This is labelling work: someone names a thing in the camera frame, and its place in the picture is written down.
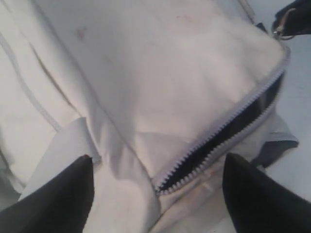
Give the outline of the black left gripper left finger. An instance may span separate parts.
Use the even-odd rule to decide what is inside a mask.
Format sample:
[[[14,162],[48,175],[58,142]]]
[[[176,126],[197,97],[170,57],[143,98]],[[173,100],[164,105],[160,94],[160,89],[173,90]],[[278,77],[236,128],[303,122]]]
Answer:
[[[2,233],[81,233],[94,199],[93,162],[81,156],[0,213]]]

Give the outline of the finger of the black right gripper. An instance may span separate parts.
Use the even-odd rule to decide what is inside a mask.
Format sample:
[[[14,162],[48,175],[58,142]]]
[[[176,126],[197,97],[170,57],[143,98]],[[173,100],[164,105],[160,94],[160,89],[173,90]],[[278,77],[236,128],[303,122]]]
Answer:
[[[278,36],[311,34],[311,1],[295,0],[275,14],[272,31]]]

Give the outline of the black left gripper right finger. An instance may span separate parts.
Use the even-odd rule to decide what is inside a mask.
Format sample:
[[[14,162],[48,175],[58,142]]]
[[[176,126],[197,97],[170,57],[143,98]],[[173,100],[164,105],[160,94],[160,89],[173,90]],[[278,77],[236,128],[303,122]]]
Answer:
[[[311,204],[237,154],[228,154],[224,200],[238,233],[309,233]]]

